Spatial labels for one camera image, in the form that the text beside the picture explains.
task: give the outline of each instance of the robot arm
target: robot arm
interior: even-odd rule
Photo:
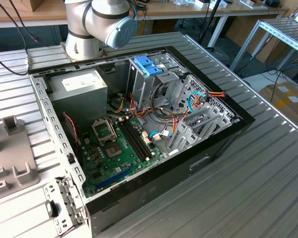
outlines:
[[[99,40],[119,48],[134,33],[126,0],[66,0],[65,4],[69,27],[66,52],[75,60],[99,57]]]

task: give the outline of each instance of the blue drive bay latch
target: blue drive bay latch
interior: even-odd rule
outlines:
[[[135,57],[135,62],[146,73],[147,76],[154,76],[163,73],[163,70],[157,68],[154,62],[147,56]]]

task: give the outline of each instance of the slotted metal surface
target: slotted metal surface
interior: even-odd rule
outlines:
[[[260,20],[259,26],[298,50],[298,22],[291,18]]]
[[[251,115],[251,128],[214,163],[171,191],[115,224],[100,238],[151,237],[298,237],[298,128],[244,86],[225,66],[180,33],[134,37],[110,55],[173,45]],[[61,47],[31,50],[34,64],[66,61]],[[14,69],[25,65],[22,51],[1,53]],[[46,217],[41,187],[63,169],[34,101],[27,77],[0,68],[0,118],[16,114],[25,120],[38,185],[0,200],[0,237],[56,237]],[[88,237],[86,225],[66,237]]]

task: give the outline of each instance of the open computer tower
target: open computer tower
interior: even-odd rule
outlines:
[[[67,172],[44,188],[65,207],[54,218],[60,235],[87,222],[96,236],[214,161],[254,122],[173,47],[29,73]]]

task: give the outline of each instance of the metal shelf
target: metal shelf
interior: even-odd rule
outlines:
[[[298,22],[293,20],[292,18],[283,18],[283,19],[268,19],[268,20],[258,20],[256,25],[254,26],[253,30],[249,34],[248,38],[246,39],[244,45],[240,49],[239,53],[237,54],[235,60],[233,61],[230,69],[235,70],[238,66],[241,58],[245,54],[246,50],[248,49],[249,45],[251,44],[252,40],[254,39],[258,30],[262,28],[267,33],[255,49],[252,55],[255,55],[263,46],[265,41],[267,40],[269,34],[277,37],[278,39],[282,40],[293,49],[298,51]]]

